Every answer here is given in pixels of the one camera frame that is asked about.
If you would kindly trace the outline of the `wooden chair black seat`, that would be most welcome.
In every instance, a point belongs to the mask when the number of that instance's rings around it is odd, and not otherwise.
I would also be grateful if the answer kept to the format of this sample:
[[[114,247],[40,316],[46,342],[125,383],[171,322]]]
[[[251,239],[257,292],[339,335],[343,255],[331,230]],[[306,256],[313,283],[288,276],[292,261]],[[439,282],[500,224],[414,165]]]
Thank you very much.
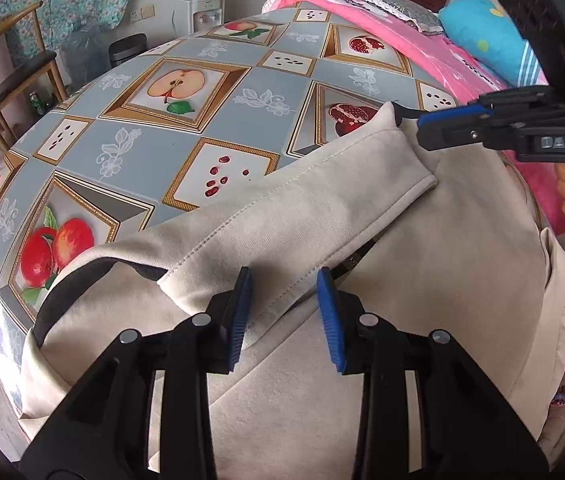
[[[44,5],[43,0],[35,1],[26,8],[5,16],[0,20],[0,37],[5,36],[14,25],[20,21],[30,18],[33,24],[34,38],[37,46],[36,55],[28,58],[21,66],[16,68],[0,84],[0,150],[7,153],[17,141],[12,128],[5,120],[2,110],[10,104],[17,96],[20,96],[37,79],[46,75],[51,83],[52,93],[59,103],[63,103],[69,96],[66,86],[60,75],[56,61],[57,53],[46,48],[43,40],[40,19],[37,10]]]

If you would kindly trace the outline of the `blue cartoon pillow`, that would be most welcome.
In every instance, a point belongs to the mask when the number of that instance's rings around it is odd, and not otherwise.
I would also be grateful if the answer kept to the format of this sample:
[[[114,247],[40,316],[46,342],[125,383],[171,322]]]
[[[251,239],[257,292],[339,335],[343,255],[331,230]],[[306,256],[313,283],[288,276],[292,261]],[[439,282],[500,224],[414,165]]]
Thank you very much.
[[[511,87],[547,84],[531,44],[491,0],[453,0],[438,18],[447,37]]]

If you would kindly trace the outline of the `grey lace pillow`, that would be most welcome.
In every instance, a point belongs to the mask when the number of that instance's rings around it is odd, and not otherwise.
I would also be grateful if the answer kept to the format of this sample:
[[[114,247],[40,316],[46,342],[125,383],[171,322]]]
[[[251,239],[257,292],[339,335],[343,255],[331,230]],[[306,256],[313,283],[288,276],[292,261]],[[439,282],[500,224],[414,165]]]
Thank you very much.
[[[444,28],[435,12],[412,0],[360,0],[390,14],[424,35],[442,35]]]

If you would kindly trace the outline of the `pink floral blanket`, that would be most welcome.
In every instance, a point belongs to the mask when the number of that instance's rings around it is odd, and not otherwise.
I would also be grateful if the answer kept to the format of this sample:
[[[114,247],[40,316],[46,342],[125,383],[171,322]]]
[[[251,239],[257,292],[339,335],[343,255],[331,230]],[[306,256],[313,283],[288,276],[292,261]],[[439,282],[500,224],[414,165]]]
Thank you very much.
[[[360,0],[266,0],[264,12],[291,8],[301,1],[320,4],[345,20],[386,40],[392,47],[420,65],[438,84],[466,104],[483,93],[510,87],[463,48],[456,46],[447,34],[427,36],[390,14]],[[552,400],[565,406],[565,376]]]

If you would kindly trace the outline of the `white water dispenser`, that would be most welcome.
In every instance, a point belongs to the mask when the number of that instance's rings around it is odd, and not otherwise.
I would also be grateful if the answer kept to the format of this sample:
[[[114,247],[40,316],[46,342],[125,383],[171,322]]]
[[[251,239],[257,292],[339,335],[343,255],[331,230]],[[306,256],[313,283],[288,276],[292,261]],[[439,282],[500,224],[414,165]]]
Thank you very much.
[[[207,32],[225,23],[225,0],[185,0],[188,34]]]

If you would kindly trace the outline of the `black rice cooker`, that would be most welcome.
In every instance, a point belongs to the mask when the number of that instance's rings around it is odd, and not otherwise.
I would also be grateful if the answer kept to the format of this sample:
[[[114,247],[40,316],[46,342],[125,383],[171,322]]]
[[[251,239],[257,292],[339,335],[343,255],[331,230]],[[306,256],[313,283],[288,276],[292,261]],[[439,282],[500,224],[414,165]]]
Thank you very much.
[[[147,50],[147,36],[142,32],[115,40],[108,48],[110,65],[119,66]]]

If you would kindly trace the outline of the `fruit pattern blue tablecloth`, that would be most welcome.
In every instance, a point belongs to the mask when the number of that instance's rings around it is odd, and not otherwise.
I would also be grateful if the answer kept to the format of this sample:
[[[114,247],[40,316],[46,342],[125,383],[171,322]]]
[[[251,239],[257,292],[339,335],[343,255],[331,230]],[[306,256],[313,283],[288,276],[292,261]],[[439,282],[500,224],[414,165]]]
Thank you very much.
[[[388,41],[301,1],[179,37],[94,79],[0,165],[0,382],[79,252],[212,202],[369,122],[459,104]]]

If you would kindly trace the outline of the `empty clear water jug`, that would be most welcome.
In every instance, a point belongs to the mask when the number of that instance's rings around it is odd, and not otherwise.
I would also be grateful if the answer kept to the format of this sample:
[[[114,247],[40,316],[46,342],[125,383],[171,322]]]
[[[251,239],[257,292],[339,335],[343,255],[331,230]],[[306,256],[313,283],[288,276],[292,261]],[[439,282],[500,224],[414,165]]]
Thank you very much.
[[[74,87],[82,87],[110,68],[107,46],[97,25],[74,30],[62,42],[62,62]]]

